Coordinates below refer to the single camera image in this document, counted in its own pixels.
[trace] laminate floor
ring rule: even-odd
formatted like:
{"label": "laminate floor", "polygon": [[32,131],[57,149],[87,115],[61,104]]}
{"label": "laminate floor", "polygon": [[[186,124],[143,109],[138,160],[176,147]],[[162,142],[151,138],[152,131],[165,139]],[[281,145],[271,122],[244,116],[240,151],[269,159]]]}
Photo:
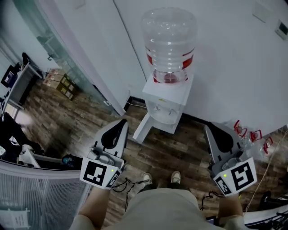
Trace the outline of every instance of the laminate floor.
{"label": "laminate floor", "polygon": [[[89,98],[84,93],[77,95],[72,101],[66,99],[56,90],[37,81],[33,86],[26,102],[24,111],[19,113],[17,121],[24,126],[27,136],[38,142],[45,150],[45,155],[61,158],[66,154],[86,156],[93,143],[94,134],[101,127],[116,119],[111,114]],[[207,167],[211,161],[207,152],[203,126],[194,122],[189,116],[182,116],[175,134],[152,129],[142,145],[133,141],[132,136],[146,109],[130,106],[122,117],[129,122],[129,136],[124,159],[128,165],[120,176],[118,183],[125,181],[125,177],[132,181],[140,181],[144,172],[150,172],[160,187],[164,187],[170,180],[173,171],[181,172],[181,183],[188,186],[196,196],[199,205],[203,196],[214,190],[220,193],[210,178]],[[272,133],[277,142],[284,132]],[[287,192],[279,178],[284,177],[287,167],[287,138],[281,144],[277,155],[261,184],[249,210],[257,209],[263,192],[270,190],[273,197]],[[258,181],[262,178],[267,163],[256,162]],[[246,189],[241,196],[243,207],[246,207],[258,183]],[[129,199],[142,188],[135,186],[129,193]],[[125,211],[126,193],[111,192],[105,226],[118,222]],[[208,217],[216,215],[218,198],[204,201],[203,213]]]}

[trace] desk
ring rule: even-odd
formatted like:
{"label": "desk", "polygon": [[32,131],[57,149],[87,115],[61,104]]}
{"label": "desk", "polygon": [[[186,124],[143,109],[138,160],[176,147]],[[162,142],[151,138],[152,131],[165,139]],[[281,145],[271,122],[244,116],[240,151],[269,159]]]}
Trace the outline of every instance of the desk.
{"label": "desk", "polygon": [[12,104],[14,104],[14,105],[16,105],[16,106],[17,106],[18,108],[20,108],[20,109],[24,109],[22,106],[20,106],[18,103],[16,103],[15,101],[13,101],[13,100],[10,99],[10,98],[11,98],[11,95],[12,95],[13,91],[15,91],[15,88],[16,88],[17,84],[19,83],[20,79],[25,75],[25,72],[27,71],[28,68],[29,68],[30,70],[32,70],[33,73],[35,73],[35,75],[37,75],[39,78],[42,79],[42,76],[39,75],[36,70],[34,70],[34,68],[30,65],[30,63],[28,63],[28,64],[23,68],[22,71],[18,72],[18,73],[17,73],[18,77],[17,77],[14,85],[12,86],[12,88],[11,88],[10,91],[9,91],[9,95],[5,98],[3,105],[0,104],[0,114],[1,114],[1,116],[5,113],[5,109],[6,109],[6,107],[7,107],[7,105],[8,105],[9,102],[12,103]]}

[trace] transparent bottle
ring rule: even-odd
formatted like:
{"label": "transparent bottle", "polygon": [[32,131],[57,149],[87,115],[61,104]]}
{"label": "transparent bottle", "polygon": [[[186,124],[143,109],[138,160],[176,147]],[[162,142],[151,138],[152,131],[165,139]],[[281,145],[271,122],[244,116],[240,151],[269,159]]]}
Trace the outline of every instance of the transparent bottle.
{"label": "transparent bottle", "polygon": [[143,15],[141,26],[154,81],[187,80],[193,71],[197,35],[195,16],[178,8],[154,9]]}

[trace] shoe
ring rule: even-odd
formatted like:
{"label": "shoe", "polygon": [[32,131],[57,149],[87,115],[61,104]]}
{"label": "shoe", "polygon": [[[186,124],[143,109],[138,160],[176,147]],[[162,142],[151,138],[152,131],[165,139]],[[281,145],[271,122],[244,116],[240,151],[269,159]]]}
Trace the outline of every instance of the shoe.
{"label": "shoe", "polygon": [[152,176],[150,173],[145,173],[143,175],[143,178],[142,178],[143,181],[146,181],[146,182],[143,182],[144,186],[146,185],[151,185],[152,184]]}
{"label": "shoe", "polygon": [[171,175],[171,183],[178,183],[180,184],[181,181],[181,174],[178,171],[175,171]]}

